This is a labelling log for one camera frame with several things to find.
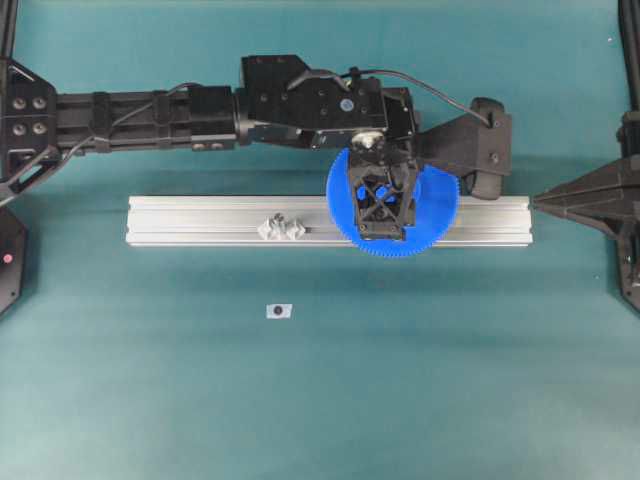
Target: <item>black cable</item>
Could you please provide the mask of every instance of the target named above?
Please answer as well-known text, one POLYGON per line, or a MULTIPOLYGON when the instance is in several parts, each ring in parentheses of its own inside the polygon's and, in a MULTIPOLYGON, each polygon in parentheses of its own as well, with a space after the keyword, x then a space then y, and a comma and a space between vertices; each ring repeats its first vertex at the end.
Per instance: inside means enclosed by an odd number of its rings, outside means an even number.
POLYGON ((491 122, 489 122, 489 120, 487 118, 483 117, 478 112, 474 112, 473 110, 471 110, 470 108, 464 106, 460 102, 456 102, 453 98, 451 98, 450 96, 448 96, 444 92, 441 92, 437 88, 434 88, 431 85, 429 85, 428 83, 424 83, 423 81, 418 80, 417 78, 414 78, 411 75, 407 75, 406 73, 398 72, 396 70, 372 69, 372 70, 358 70, 357 72, 354 71, 354 72, 350 72, 350 73, 345 73, 344 75, 340 75, 340 77, 341 78, 352 77, 356 73, 362 74, 362 75, 388 75, 390 77, 398 77, 398 78, 401 78, 403 80, 406 80, 407 82, 413 83, 414 85, 417 85, 420 88, 424 88, 426 91, 428 91, 432 95, 435 95, 436 97, 440 98, 441 100, 444 100, 449 105, 457 108, 458 110, 462 110, 463 112, 474 116, 475 118, 480 120, 484 125, 486 125, 487 127, 491 128, 491 122))
POLYGON ((638 23, 640 12, 637 3, 630 0, 620 0, 618 3, 618 20, 620 23, 620 38, 627 67, 627 83, 631 108, 638 110, 640 99, 640 38, 638 37, 638 23))
MULTIPOLYGON (((193 83, 193 82, 181 83, 181 84, 176 85, 175 87, 173 87, 171 90, 168 90, 164 95, 167 96, 167 97, 170 97, 171 95, 173 95, 174 93, 176 93, 179 90, 182 90, 183 88, 199 86, 199 85, 200 85, 199 83, 193 83)), ((138 108, 134 108, 130 112, 125 113, 121 117, 118 117, 116 120, 114 120, 113 123, 111 124, 111 126, 112 127, 117 127, 121 123, 126 122, 130 118, 135 117, 139 113, 144 112, 145 110, 151 108, 152 106, 153 106, 153 102, 151 101, 151 102, 147 102, 147 103, 139 106, 138 108)), ((85 138, 84 140, 80 140, 73 147, 71 147, 69 149, 69 151, 64 155, 64 157, 62 157, 62 160, 60 160, 60 166, 58 168, 63 167, 69 161, 69 159, 75 155, 75 153, 78 150, 80 150, 82 147, 84 147, 87 143, 89 143, 94 138, 95 138, 95 135, 94 134, 90 134, 89 136, 87 136, 87 138, 85 138)))

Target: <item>black bracket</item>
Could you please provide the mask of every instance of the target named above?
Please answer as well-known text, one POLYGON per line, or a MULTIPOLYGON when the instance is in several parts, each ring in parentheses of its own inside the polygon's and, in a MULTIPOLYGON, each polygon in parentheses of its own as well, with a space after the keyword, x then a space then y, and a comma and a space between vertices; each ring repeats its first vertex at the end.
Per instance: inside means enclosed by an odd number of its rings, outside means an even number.
POLYGON ((49 177, 60 166, 56 91, 19 63, 0 59, 0 205, 49 177))

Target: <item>teal surface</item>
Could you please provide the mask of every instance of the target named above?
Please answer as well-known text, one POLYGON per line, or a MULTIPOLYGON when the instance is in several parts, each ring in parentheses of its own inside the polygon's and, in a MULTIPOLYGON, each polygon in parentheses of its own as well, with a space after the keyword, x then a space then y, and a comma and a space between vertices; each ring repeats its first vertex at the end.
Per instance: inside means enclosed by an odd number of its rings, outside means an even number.
MULTIPOLYGON (((237 85, 259 53, 405 70, 504 101, 507 193, 534 194, 618 155, 616 3, 27 0, 15 54, 69 93, 237 85)), ((0 479, 637 479, 640 317, 596 231, 535 213, 527 249, 393 261, 124 242, 129 195, 321 194, 332 155, 89 156, 16 201, 0 479)))

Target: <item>blue gear teeth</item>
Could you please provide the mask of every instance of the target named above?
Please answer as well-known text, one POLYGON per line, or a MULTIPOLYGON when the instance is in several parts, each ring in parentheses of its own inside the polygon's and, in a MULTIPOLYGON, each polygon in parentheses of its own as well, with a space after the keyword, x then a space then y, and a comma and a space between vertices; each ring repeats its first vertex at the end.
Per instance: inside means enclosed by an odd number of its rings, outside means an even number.
POLYGON ((414 198, 416 225, 405 227, 406 240, 363 240, 354 223, 355 212, 347 165, 349 150, 338 154, 329 171, 327 203, 331 217, 342 234, 360 250, 381 257, 408 257, 420 253, 440 240, 453 224, 458 210, 458 179, 434 167, 418 175, 414 198))

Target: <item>black metal frame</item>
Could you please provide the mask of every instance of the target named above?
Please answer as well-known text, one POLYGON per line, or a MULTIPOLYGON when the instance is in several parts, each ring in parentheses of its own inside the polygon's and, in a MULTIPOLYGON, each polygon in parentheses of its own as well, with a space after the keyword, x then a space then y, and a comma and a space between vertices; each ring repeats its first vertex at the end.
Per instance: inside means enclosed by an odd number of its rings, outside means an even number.
POLYGON ((632 109, 617 132, 622 158, 537 195, 534 206, 614 239, 622 296, 640 310, 640 2, 619 0, 618 15, 632 109))
POLYGON ((243 84, 235 90, 188 84, 168 92, 58 94, 11 58, 16 11, 17 0, 0 0, 0 205, 90 152, 202 152, 252 142, 346 147, 362 237, 402 241, 425 165, 465 179, 471 195, 485 199, 501 195, 511 171, 511 117, 500 103, 474 100, 486 124, 467 113, 420 133, 407 89, 384 88, 355 67, 345 80, 295 55, 242 58, 243 84), (356 196, 362 186, 363 199, 356 196), (376 196, 381 186, 384 199, 376 196))

